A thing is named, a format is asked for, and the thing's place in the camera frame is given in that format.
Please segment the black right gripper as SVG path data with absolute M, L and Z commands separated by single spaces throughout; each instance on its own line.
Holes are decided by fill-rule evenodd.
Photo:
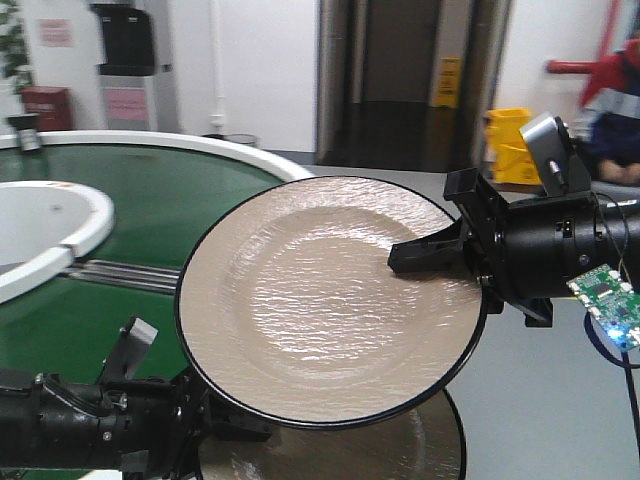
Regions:
M 444 198 L 454 202 L 483 252 L 482 271 L 494 295 L 522 311 L 525 325 L 553 323 L 551 300 L 569 294 L 566 282 L 596 265 L 597 201 L 590 177 L 574 175 L 558 196 L 508 203 L 474 168 L 447 175 Z M 466 223 L 458 219 L 424 237 L 394 244 L 387 265 L 396 274 L 467 266 Z

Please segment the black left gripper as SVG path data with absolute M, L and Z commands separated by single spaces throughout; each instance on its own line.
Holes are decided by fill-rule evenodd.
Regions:
M 124 475 L 200 475 L 205 439 L 264 442 L 274 427 L 213 394 L 192 372 L 172 380 L 111 381 L 103 398 L 113 403 L 100 421 L 94 467 Z

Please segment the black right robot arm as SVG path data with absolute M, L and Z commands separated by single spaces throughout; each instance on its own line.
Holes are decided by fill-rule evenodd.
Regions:
M 623 266 L 639 284 L 639 206 L 590 189 L 507 202 L 477 170 L 448 174 L 444 198 L 461 216 L 450 226 L 391 248 L 397 274 L 465 267 L 490 313 L 510 304 L 528 327 L 549 327 L 552 299 L 568 281 L 600 265 Z

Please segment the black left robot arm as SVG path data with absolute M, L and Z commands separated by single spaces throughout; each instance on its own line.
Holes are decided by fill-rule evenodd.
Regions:
M 191 368 L 173 379 L 95 384 L 1 372 L 1 469 L 117 470 L 126 479 L 199 477 L 204 439 L 264 442 L 267 423 L 218 399 Z

